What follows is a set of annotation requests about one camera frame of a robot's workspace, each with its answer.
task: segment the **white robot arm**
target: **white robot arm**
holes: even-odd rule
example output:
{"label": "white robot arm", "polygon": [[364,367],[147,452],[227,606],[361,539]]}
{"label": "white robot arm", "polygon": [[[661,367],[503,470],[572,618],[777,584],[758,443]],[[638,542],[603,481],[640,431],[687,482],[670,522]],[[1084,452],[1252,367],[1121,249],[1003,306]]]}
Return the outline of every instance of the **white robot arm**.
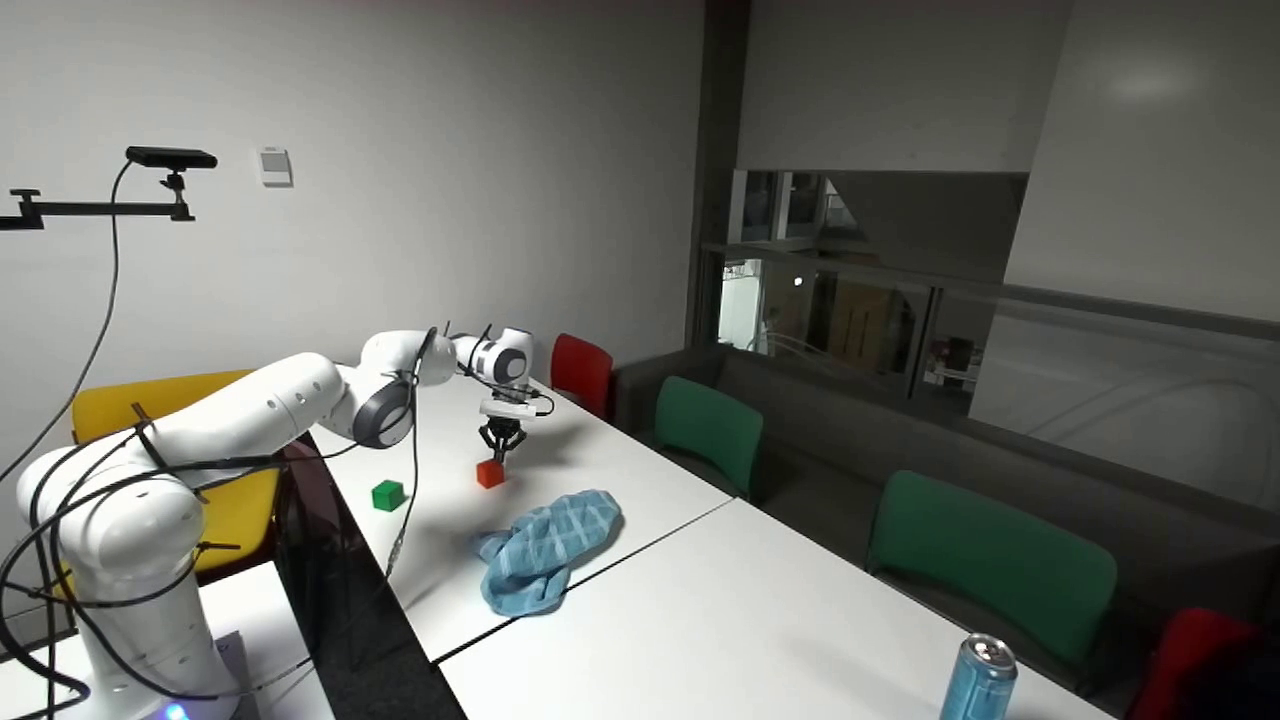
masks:
{"label": "white robot arm", "polygon": [[97,666],[93,715],[153,715],[182,698],[187,715],[232,715],[241,687],[223,666],[194,579],[203,530],[197,487],[246,474],[325,423],[364,449],[410,437],[418,388],[452,372],[495,388],[490,417],[521,419],[527,336],[379,331],[361,363],[283,357],[186,411],[55,449],[21,470],[32,522],[55,520],[55,542],[84,603],[79,632]]}

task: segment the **red chair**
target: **red chair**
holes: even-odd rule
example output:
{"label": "red chair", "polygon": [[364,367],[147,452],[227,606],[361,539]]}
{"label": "red chair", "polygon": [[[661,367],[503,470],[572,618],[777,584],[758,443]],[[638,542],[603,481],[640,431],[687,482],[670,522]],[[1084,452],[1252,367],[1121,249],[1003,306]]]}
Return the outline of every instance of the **red chair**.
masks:
{"label": "red chair", "polygon": [[1180,682],[1216,654],[1247,642],[1252,636],[1256,629],[1235,614],[1212,606],[1180,606],[1165,624],[1148,678],[1138,691],[1128,720],[1172,720],[1180,707]]}
{"label": "red chair", "polygon": [[614,357],[593,338],[561,331],[554,345],[554,388],[608,419]]}

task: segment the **white table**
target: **white table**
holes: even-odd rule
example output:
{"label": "white table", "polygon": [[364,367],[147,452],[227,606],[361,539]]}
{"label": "white table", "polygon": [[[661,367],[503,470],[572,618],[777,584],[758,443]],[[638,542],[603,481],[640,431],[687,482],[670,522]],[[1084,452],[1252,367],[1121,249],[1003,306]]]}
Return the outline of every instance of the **white table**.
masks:
{"label": "white table", "polygon": [[[470,720],[936,720],[962,629],[730,505],[446,661]],[[1012,720],[1105,715],[1019,666]]]}
{"label": "white table", "polygon": [[[490,392],[470,374],[422,388],[422,490],[390,579],[430,661],[446,661],[470,639],[509,624],[509,614],[495,614],[479,597],[483,563],[476,547],[526,513],[584,487],[608,487],[618,494],[626,530],[572,573],[572,584],[584,584],[731,500],[561,395],[554,417],[526,423],[527,439],[509,454],[509,481],[479,487],[476,462],[492,454],[476,431],[490,419],[479,411],[483,399]],[[325,454],[347,449],[345,437],[325,426],[312,437]],[[361,449],[331,454],[330,470],[390,573],[390,553],[410,505],[379,513],[374,507],[374,487],[379,481],[411,482],[411,439],[385,452]]]}
{"label": "white table", "polygon": [[[308,642],[297,629],[275,563],[255,563],[215,584],[203,584],[199,603],[211,636],[241,632],[250,678],[255,682],[259,720],[331,715],[321,675],[308,662]],[[55,666],[70,675],[88,675],[88,654],[79,636],[70,636],[55,642]],[[46,678],[15,661],[0,662],[0,715],[26,715],[40,707],[46,707]],[[61,715],[93,720],[93,707],[75,704]]]}

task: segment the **blue towel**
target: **blue towel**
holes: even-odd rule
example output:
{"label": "blue towel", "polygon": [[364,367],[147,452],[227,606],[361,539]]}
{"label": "blue towel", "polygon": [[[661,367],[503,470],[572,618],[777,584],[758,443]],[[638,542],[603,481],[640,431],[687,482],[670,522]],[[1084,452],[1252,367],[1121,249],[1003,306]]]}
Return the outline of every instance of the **blue towel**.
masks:
{"label": "blue towel", "polygon": [[626,513],[608,490],[561,494],[521,514],[514,530],[483,537],[483,601],[502,614],[539,614],[561,606],[569,573],[614,542]]}

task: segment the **blue can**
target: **blue can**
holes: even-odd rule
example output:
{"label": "blue can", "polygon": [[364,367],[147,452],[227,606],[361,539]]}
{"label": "blue can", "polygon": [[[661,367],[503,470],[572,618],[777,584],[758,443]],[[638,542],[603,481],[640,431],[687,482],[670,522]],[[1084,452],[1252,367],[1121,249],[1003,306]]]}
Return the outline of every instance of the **blue can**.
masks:
{"label": "blue can", "polygon": [[1015,654],[1003,639],[971,632],[962,639],[941,720],[1003,720]]}

